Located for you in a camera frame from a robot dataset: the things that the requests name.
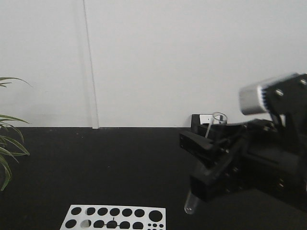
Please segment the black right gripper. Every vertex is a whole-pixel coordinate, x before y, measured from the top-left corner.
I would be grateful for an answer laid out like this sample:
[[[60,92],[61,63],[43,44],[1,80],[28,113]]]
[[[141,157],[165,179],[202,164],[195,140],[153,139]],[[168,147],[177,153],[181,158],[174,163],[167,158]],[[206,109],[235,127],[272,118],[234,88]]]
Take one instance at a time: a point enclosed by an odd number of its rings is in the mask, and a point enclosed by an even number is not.
[[[306,136],[286,137],[273,122],[256,119],[214,124],[207,138],[183,131],[179,145],[200,163],[190,176],[191,192],[200,200],[257,189],[306,210]]]

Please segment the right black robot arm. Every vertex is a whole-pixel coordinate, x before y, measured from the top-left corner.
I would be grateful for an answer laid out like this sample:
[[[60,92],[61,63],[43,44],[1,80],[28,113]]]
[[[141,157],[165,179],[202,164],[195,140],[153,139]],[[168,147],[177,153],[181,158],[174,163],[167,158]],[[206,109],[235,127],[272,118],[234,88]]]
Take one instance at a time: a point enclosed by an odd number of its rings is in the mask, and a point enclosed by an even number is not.
[[[223,113],[193,114],[180,147],[198,163],[190,175],[184,210],[200,201],[260,190],[299,210],[307,209],[307,76],[293,73],[239,91],[242,114],[270,119],[230,124]]]

